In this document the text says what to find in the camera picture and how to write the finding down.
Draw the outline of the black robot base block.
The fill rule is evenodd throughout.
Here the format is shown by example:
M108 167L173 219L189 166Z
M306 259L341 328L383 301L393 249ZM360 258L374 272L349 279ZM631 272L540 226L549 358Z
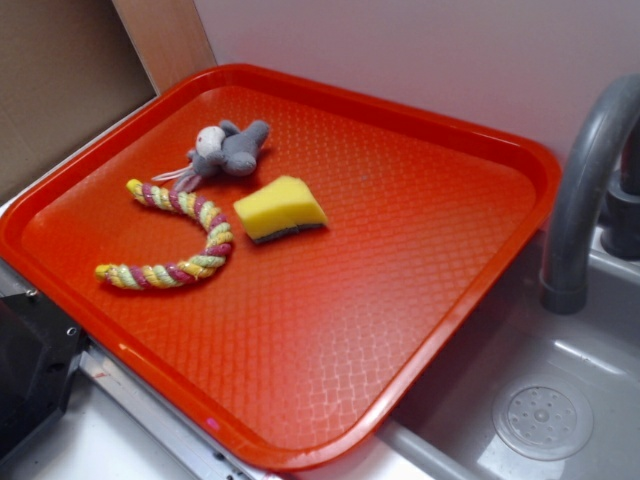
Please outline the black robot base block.
M1 462L66 412L86 346L82 327L43 294L1 299Z

